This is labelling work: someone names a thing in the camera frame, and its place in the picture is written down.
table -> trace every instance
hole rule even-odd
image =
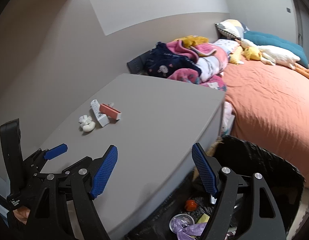
[[[118,161],[95,208],[112,240],[147,218],[194,167],[191,147],[206,150],[220,133],[224,92],[174,80],[122,74],[99,90],[51,133],[41,148],[61,143],[68,151],[41,172],[58,173],[85,156],[101,157],[109,145]],[[114,102],[121,120],[90,133],[78,119],[93,116],[90,102]]]

orange box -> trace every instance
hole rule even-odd
[[[102,112],[103,114],[110,116],[111,118],[115,119],[115,120],[120,120],[121,119],[121,112],[108,106],[105,104],[101,104],[100,105],[100,112]]]

gray tabletop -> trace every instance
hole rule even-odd
[[[172,175],[209,124],[224,92],[199,85],[122,74],[77,108],[42,144],[61,143],[68,151],[46,163],[41,172],[61,172],[85,156],[101,157],[109,145],[118,148],[118,162],[94,205],[110,232],[158,191]],[[90,114],[90,102],[114,102],[121,120],[90,133],[78,119]]]

trash bag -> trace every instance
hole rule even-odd
[[[278,205],[286,233],[295,219],[304,189],[304,177],[291,163],[259,146],[226,135],[213,155],[221,166],[236,174],[252,176],[259,172]]]
[[[280,210],[283,224],[288,233],[301,201],[304,177],[298,169],[257,145],[241,141],[232,136],[222,137],[213,155],[221,166],[231,168],[236,174],[251,176],[259,172],[264,176]],[[215,205],[210,203],[210,196],[205,192],[200,177],[194,181],[190,172],[171,195],[142,223],[131,230],[126,240],[177,240],[169,228],[171,218],[177,214],[188,214],[195,222],[205,213],[211,216]],[[193,212],[184,209],[186,200],[195,200],[198,207]],[[242,198],[238,197],[230,222],[236,227],[240,218]]]

pile of blankets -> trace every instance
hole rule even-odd
[[[208,43],[201,36],[187,36],[169,43],[158,42],[145,67],[150,76],[189,82],[226,91],[220,75],[228,55],[239,46],[236,41]]]

